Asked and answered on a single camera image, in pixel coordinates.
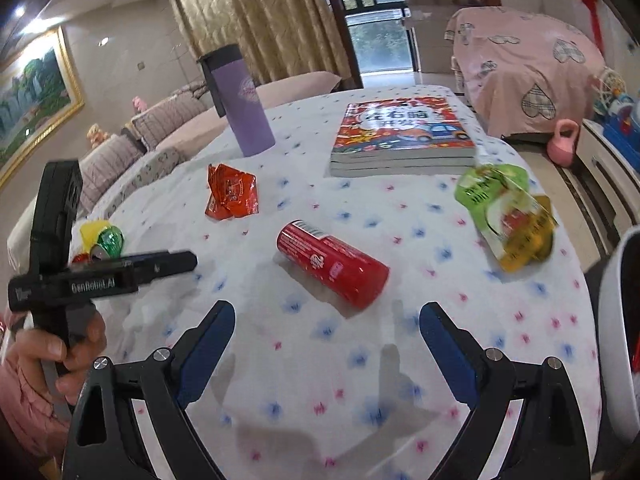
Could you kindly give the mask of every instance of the pink blanket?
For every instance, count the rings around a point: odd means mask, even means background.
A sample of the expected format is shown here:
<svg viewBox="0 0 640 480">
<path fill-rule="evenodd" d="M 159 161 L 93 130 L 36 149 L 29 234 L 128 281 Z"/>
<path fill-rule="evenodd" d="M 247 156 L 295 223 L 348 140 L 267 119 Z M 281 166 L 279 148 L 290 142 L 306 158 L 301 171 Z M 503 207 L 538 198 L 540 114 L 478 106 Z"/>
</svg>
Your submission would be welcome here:
<svg viewBox="0 0 640 480">
<path fill-rule="evenodd" d="M 577 28 L 542 14 L 469 7 L 449 20 L 445 38 L 490 136 L 552 132 L 560 119 L 591 117 L 591 79 L 605 63 Z"/>
</svg>

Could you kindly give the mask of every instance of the framed painting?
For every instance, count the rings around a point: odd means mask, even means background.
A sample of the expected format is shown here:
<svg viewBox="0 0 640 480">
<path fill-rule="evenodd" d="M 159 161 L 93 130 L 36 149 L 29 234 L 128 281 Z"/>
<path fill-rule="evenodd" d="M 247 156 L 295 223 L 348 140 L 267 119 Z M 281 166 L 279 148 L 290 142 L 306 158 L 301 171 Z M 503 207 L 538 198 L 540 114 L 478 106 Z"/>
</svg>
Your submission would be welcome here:
<svg viewBox="0 0 640 480">
<path fill-rule="evenodd" d="M 0 187 L 84 101 L 62 28 L 31 41 L 0 71 Z"/>
</svg>

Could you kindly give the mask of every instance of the metal screw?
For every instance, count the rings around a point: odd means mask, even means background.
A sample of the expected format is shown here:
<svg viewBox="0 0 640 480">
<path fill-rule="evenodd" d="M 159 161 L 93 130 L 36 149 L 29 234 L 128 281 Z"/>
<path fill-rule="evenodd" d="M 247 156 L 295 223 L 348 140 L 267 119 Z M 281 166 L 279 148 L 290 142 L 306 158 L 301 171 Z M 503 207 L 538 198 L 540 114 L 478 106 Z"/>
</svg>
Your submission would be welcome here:
<svg viewBox="0 0 640 480">
<path fill-rule="evenodd" d="M 562 361 L 557 357 L 550 357 L 546 360 L 546 364 L 551 366 L 554 370 L 559 370 L 560 368 L 562 368 Z"/>
<path fill-rule="evenodd" d="M 154 359 L 156 361 L 166 361 L 171 355 L 171 350 L 168 348 L 159 348 L 154 352 Z"/>
<path fill-rule="evenodd" d="M 96 370 L 103 370 L 107 367 L 107 364 L 109 364 L 109 360 L 106 357 L 98 357 L 94 361 L 94 368 Z"/>
<path fill-rule="evenodd" d="M 485 355 L 491 359 L 491 361 L 499 361 L 504 356 L 504 354 L 497 348 L 488 348 Z"/>
</svg>

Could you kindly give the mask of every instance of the orange snack wrapper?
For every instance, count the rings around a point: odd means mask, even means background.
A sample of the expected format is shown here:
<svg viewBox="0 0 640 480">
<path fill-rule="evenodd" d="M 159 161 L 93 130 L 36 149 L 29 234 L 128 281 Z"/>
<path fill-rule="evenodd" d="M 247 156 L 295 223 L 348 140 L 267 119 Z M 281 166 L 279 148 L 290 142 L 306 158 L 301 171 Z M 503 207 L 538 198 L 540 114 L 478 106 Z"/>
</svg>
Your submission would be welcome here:
<svg viewBox="0 0 640 480">
<path fill-rule="evenodd" d="M 215 220 L 242 218 L 258 212 L 255 175 L 225 164 L 209 165 L 211 196 L 205 214 Z"/>
</svg>

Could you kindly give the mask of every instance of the pink sofa cushion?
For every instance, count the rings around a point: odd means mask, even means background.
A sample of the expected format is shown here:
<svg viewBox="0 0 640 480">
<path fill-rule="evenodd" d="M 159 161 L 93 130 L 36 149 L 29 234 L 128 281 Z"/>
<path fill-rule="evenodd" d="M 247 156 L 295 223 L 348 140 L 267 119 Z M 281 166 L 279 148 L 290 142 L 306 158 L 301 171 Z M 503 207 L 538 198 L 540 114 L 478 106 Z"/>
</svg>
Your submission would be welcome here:
<svg viewBox="0 0 640 480">
<path fill-rule="evenodd" d="M 182 92 L 160 101 L 132 118 L 132 133 L 144 140 L 150 150 L 184 123 L 203 113 L 207 107 L 190 92 Z"/>
<path fill-rule="evenodd" d="M 111 136 L 80 161 L 80 204 L 90 213 L 100 197 L 142 156 L 126 136 Z"/>
<path fill-rule="evenodd" d="M 329 94 L 339 82 L 340 76 L 331 72 L 310 72 L 258 86 L 257 91 L 264 108 L 275 108 L 300 99 Z"/>
<path fill-rule="evenodd" d="M 156 150 L 175 148 L 188 160 L 225 131 L 227 126 L 226 118 L 220 118 L 216 109 L 210 108 L 191 121 L 184 123 L 160 142 Z"/>
</svg>

